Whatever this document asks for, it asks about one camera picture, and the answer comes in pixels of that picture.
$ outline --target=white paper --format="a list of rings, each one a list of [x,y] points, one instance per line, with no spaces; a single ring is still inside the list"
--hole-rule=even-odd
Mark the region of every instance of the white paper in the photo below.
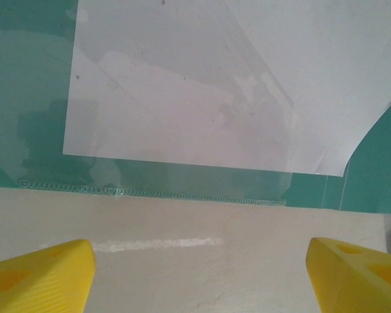
[[[390,104],[391,1],[79,0],[64,153],[343,175]]]

